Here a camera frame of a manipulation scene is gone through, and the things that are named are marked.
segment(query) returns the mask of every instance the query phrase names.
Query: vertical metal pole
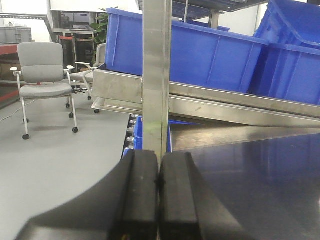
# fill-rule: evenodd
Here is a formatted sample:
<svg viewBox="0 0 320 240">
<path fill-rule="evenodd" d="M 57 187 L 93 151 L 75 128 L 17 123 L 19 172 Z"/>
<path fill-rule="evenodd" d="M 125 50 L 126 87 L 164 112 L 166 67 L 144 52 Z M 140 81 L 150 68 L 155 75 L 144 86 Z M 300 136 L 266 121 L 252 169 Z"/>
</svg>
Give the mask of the vertical metal pole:
<svg viewBox="0 0 320 240">
<path fill-rule="evenodd" d="M 185 3 L 185 11 L 184 11 L 184 20 L 183 20 L 184 23 L 187 22 L 188 8 L 189 8 L 189 0 L 186 0 L 186 3 Z"/>
<path fill-rule="evenodd" d="M 256 31 L 259 28 L 260 19 L 261 19 L 261 5 L 259 5 L 257 10 L 256 10 L 256 19 L 255 19 L 254 31 Z"/>
<path fill-rule="evenodd" d="M 209 16 L 209 27 L 212 29 L 218 29 L 219 22 L 219 10 L 212 9 Z"/>
<path fill-rule="evenodd" d="M 143 1 L 143 149 L 167 151 L 172 0 Z"/>
</svg>

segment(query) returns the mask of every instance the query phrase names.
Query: blue plastic crate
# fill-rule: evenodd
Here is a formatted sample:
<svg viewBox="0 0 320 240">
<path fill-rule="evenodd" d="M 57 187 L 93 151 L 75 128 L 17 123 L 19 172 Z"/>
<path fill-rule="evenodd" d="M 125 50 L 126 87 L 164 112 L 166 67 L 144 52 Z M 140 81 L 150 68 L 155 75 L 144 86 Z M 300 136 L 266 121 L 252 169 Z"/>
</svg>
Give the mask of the blue plastic crate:
<svg viewBox="0 0 320 240">
<path fill-rule="evenodd" d="M 249 93 L 320 105 L 320 50 L 270 44 L 261 54 Z"/>
<path fill-rule="evenodd" d="M 178 120 L 169 120 L 168 121 L 168 135 L 167 135 L 167 151 L 170 153 L 172 151 L 171 146 L 171 130 L 170 126 L 172 124 L 183 124 L 183 125 L 194 125 L 195 123 L 178 121 Z M 143 149 L 143 122 L 142 116 L 138 116 L 136 118 L 136 123 L 133 130 L 134 140 L 133 140 L 133 148 L 136 150 Z"/>
<path fill-rule="evenodd" d="M 107 68 L 142 76 L 142 15 L 118 9 L 107 13 Z M 261 48 L 268 44 L 264 39 L 173 21 L 170 80 L 246 93 Z"/>
<path fill-rule="evenodd" d="M 200 21 L 187 20 L 186 23 L 187 23 L 187 24 L 192 24 L 192 25 L 201 26 L 201 27 L 205 27 L 205 28 L 208 28 L 208 27 L 209 27 L 209 24 L 208 24 L 208 23 L 200 22 Z M 218 26 L 218 30 L 220 30 L 220 31 L 225 31 L 225 32 L 229 32 L 230 28 L 229 28 L 229 27 L 225 27 L 225 26 Z"/>
<path fill-rule="evenodd" d="M 254 37 L 271 43 L 320 48 L 320 7 L 293 0 L 270 0 Z"/>
</svg>

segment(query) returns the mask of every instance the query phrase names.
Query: gray container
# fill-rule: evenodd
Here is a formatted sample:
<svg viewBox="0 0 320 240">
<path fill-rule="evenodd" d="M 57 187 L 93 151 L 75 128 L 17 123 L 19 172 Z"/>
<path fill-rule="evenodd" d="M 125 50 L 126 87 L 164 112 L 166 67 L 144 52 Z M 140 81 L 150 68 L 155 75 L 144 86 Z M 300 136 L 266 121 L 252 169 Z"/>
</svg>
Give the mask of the gray container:
<svg viewBox="0 0 320 240">
<path fill-rule="evenodd" d="M 0 43 L 19 44 L 32 42 L 30 27 L 0 27 Z"/>
</svg>

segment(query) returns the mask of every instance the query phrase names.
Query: white wall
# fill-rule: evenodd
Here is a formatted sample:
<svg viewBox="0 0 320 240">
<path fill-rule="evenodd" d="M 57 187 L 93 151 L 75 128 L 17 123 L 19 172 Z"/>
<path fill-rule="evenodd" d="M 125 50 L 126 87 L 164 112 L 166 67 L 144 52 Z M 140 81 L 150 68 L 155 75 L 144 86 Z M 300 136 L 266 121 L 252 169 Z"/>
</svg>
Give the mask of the white wall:
<svg viewBox="0 0 320 240">
<path fill-rule="evenodd" d="M 47 14 L 46 0 L 1 0 L 3 13 L 9 14 Z M 4 19 L 4 26 L 9 22 L 27 25 L 31 28 L 32 39 L 36 42 L 49 42 L 50 35 L 43 20 Z"/>
<path fill-rule="evenodd" d="M 131 12 L 137 10 L 135 0 L 51 0 L 51 9 L 56 11 L 98 12 L 115 7 Z"/>
<path fill-rule="evenodd" d="M 219 16 L 219 25 L 230 28 L 230 32 L 252 36 L 255 32 L 258 6 L 228 12 Z"/>
</svg>

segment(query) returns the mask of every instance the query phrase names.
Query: chair backrest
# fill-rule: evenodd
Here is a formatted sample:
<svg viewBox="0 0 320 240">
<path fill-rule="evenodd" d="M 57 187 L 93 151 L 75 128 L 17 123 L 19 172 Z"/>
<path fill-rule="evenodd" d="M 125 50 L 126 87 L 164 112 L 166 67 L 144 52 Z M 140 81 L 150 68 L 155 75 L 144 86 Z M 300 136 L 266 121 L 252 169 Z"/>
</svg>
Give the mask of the chair backrest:
<svg viewBox="0 0 320 240">
<path fill-rule="evenodd" d="M 59 82 L 64 78 L 64 55 L 60 44 L 23 42 L 17 50 L 25 82 Z"/>
<path fill-rule="evenodd" d="M 94 67 L 98 67 L 105 63 L 106 60 L 106 43 L 99 44 L 96 48 L 96 55 L 95 55 L 95 64 Z"/>
</svg>

